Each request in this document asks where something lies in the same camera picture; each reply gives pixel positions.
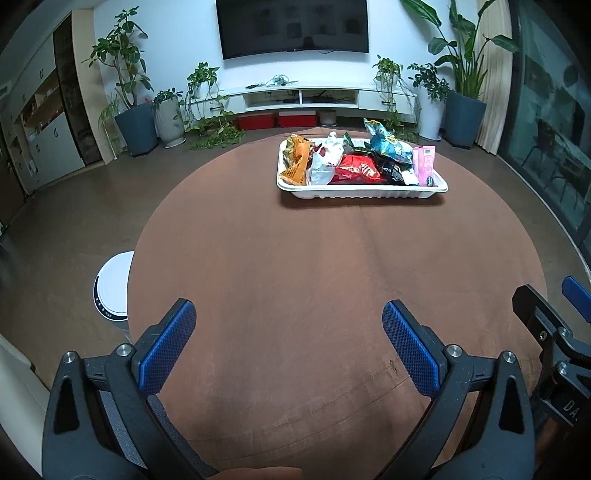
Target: white round lid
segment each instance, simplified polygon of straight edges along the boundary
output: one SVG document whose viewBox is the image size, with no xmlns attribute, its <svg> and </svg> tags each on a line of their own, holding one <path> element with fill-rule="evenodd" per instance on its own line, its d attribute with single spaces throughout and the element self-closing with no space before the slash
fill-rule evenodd
<svg viewBox="0 0 591 480">
<path fill-rule="evenodd" d="M 127 280 L 133 257 L 133 252 L 115 255 L 98 274 L 96 291 L 100 302 L 117 316 L 127 316 Z"/>
</svg>

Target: tray of snacks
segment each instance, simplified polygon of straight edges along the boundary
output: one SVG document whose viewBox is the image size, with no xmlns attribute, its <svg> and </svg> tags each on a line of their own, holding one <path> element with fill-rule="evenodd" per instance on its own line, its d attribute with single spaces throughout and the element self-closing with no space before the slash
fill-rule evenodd
<svg viewBox="0 0 591 480">
<path fill-rule="evenodd" d="M 435 171 L 435 147 L 412 147 L 379 122 L 365 120 L 370 140 L 307 139 L 293 134 L 279 147 L 277 186 L 310 198 L 429 198 L 448 190 Z"/>
</svg>

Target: silver bolt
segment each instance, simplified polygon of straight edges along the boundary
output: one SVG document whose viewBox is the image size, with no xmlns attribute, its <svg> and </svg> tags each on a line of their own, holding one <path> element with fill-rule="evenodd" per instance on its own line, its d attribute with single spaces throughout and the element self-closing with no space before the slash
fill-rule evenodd
<svg viewBox="0 0 591 480">
<path fill-rule="evenodd" d="M 515 360 L 517 360 L 517 357 L 515 356 L 515 354 L 513 352 L 506 350 L 503 352 L 503 360 L 505 362 L 507 362 L 508 364 L 514 364 Z"/>
<path fill-rule="evenodd" d="M 66 352 L 64 356 L 61 357 L 61 361 L 65 364 L 71 364 L 74 360 L 76 360 L 76 352 Z"/>
<path fill-rule="evenodd" d="M 119 356 L 128 356 L 131 353 L 131 351 L 132 351 L 132 347 L 130 344 L 122 343 L 121 345 L 119 345 L 117 347 L 117 350 L 115 352 Z"/>
<path fill-rule="evenodd" d="M 464 353 L 464 351 L 459 345 L 450 345 L 447 347 L 447 353 L 449 353 L 451 356 L 460 356 L 462 353 Z"/>
<path fill-rule="evenodd" d="M 558 362 L 558 373 L 562 376 L 565 376 L 567 373 L 569 373 L 569 369 L 565 362 Z"/>
</svg>

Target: red snack bag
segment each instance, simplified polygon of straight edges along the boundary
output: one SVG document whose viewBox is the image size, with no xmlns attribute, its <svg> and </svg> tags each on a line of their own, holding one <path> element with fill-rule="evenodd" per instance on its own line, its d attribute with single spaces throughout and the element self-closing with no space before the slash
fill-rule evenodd
<svg viewBox="0 0 591 480">
<path fill-rule="evenodd" d="M 343 159 L 335 169 L 335 176 L 331 184 L 375 184 L 383 182 L 384 179 L 370 157 L 365 157 L 364 155 L 343 155 Z"/>
</svg>

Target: white plastic bag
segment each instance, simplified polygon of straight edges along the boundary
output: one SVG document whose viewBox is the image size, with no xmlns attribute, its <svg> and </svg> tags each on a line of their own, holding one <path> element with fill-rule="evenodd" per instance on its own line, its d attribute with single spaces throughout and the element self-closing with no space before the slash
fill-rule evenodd
<svg viewBox="0 0 591 480">
<path fill-rule="evenodd" d="M 313 147 L 312 166 L 306 173 L 308 185 L 328 185 L 343 158 L 343 144 L 331 132 L 320 145 Z"/>
</svg>

